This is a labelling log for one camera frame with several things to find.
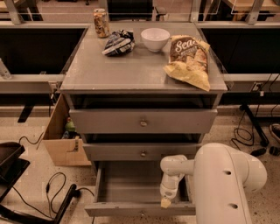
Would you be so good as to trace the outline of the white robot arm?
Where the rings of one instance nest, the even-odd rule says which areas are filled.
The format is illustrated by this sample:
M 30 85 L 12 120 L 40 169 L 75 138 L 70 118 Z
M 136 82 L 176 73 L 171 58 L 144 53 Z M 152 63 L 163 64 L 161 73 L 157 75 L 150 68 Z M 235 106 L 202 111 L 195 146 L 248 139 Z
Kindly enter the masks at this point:
M 193 159 L 164 157 L 160 168 L 163 208 L 172 203 L 181 179 L 193 177 L 197 224 L 252 224 L 245 193 L 262 189 L 267 181 L 257 157 L 223 143 L 201 146 Z

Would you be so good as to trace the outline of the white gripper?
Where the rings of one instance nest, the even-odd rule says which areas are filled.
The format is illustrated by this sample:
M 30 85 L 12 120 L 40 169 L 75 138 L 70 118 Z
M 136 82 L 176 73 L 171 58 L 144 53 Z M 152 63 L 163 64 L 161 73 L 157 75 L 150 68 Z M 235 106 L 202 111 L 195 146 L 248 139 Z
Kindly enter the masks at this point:
M 186 175 L 186 161 L 184 155 L 164 157 L 160 162 L 163 177 L 160 184 L 161 207 L 168 208 L 176 197 L 179 182 Z

